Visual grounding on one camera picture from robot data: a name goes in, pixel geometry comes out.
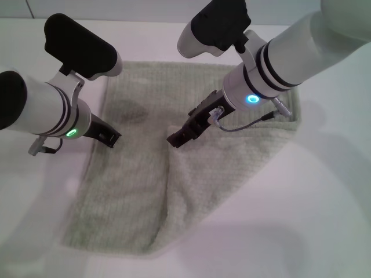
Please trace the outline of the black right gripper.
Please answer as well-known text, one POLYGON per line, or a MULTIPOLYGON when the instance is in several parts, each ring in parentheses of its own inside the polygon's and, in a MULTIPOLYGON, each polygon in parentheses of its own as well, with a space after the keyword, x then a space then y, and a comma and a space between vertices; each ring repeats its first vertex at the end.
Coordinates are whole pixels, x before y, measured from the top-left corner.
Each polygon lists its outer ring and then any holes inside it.
POLYGON ((190 140, 196 140, 216 120, 234 112, 222 90, 211 92, 191 113, 178 131, 167 137, 167 141, 175 148, 180 148, 190 140))

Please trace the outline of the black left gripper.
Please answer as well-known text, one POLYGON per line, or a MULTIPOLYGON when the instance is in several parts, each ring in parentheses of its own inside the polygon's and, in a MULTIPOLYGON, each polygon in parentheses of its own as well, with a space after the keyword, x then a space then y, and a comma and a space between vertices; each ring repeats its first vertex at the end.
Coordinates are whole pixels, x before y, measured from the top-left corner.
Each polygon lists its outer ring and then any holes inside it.
POLYGON ((112 130, 112 127, 108 123, 96 115, 91 114, 90 125, 83 136, 95 139, 107 147, 113 148, 117 138, 120 138, 121 134, 116 130, 112 130))

